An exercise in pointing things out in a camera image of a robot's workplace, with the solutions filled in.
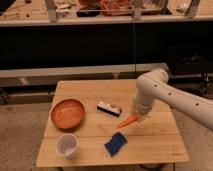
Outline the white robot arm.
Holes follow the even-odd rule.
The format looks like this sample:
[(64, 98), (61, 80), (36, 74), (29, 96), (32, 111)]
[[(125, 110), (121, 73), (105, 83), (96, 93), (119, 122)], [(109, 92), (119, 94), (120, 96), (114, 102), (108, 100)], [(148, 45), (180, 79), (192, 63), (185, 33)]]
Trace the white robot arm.
[(163, 69), (154, 69), (139, 76), (134, 98), (136, 111), (146, 115), (154, 100), (158, 99), (213, 131), (213, 101), (176, 89), (167, 84), (168, 79)]

